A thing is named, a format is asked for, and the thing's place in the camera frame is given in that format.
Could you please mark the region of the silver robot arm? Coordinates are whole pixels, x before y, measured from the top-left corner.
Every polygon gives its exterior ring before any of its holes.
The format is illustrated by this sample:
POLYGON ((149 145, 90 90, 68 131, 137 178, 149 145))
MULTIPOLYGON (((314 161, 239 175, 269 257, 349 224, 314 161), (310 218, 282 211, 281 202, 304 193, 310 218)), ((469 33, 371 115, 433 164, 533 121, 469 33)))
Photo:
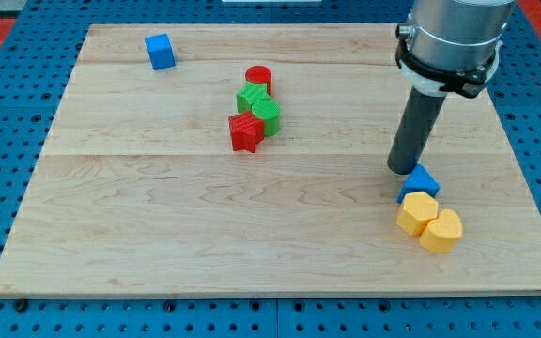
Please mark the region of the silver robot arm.
POLYGON ((399 175, 417 165, 450 93, 474 99, 500 64, 517 0, 415 0, 396 26, 395 62, 411 84, 387 165, 399 175))

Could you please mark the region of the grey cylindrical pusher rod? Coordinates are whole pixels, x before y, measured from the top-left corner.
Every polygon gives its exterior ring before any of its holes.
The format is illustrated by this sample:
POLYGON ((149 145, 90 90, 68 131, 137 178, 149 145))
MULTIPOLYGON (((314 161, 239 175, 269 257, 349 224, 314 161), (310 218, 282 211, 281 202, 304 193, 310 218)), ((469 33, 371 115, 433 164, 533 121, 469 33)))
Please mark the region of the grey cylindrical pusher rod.
POLYGON ((444 96, 428 96, 412 88, 387 160, 394 173, 407 175, 413 171, 444 101, 444 96))

